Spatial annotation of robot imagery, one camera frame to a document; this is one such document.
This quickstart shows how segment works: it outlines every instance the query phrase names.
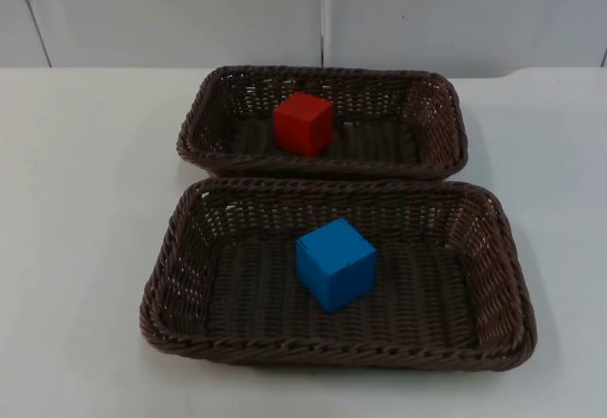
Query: white wall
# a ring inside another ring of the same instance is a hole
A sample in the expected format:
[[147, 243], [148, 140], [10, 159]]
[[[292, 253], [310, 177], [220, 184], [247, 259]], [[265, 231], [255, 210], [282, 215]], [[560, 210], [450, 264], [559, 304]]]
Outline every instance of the white wall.
[[327, 65], [453, 77], [599, 66], [607, 0], [325, 0]]
[[25, 0], [0, 0], [0, 66], [46, 66]]
[[318, 65], [320, 0], [31, 0], [53, 65]]

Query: woven basket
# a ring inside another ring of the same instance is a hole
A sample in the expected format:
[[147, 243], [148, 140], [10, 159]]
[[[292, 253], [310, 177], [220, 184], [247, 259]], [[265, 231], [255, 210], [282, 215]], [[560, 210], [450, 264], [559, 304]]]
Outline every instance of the woven basket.
[[[295, 240], [345, 217], [377, 249], [373, 291], [333, 314], [298, 282]], [[214, 178], [169, 224], [140, 307], [162, 352], [229, 364], [507, 370], [536, 343], [508, 221], [451, 182]]]
[[[272, 110], [295, 91], [335, 103], [334, 140], [319, 157], [274, 144]], [[215, 174], [439, 179], [468, 159], [453, 86], [427, 72], [220, 67], [203, 81], [177, 141]]]

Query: woven texture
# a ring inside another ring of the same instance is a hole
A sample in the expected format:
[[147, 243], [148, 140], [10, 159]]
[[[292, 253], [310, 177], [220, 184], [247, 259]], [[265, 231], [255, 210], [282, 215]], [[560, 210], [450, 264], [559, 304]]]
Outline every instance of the woven texture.
[[[335, 103], [319, 157], [274, 144], [272, 110], [296, 91]], [[220, 175], [445, 178], [468, 159], [453, 86], [427, 72], [235, 66], [205, 79], [186, 117], [181, 157]]]
[[[377, 277], [327, 314], [296, 278], [295, 240], [339, 217], [376, 247]], [[140, 327], [162, 352], [230, 364], [507, 370], [536, 343], [499, 202], [450, 182], [197, 183], [169, 224]]]

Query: blue cube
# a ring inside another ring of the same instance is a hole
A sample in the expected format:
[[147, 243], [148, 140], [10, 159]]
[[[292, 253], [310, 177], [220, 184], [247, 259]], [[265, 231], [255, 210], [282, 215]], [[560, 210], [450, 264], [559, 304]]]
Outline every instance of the blue cube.
[[297, 240], [297, 275], [326, 312], [371, 291], [377, 252], [345, 219]]

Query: red cube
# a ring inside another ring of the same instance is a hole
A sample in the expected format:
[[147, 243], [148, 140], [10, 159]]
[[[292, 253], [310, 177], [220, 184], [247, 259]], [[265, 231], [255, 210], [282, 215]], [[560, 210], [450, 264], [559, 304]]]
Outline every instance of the red cube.
[[291, 153], [319, 155], [333, 141], [333, 102], [294, 93], [274, 109], [274, 140]]

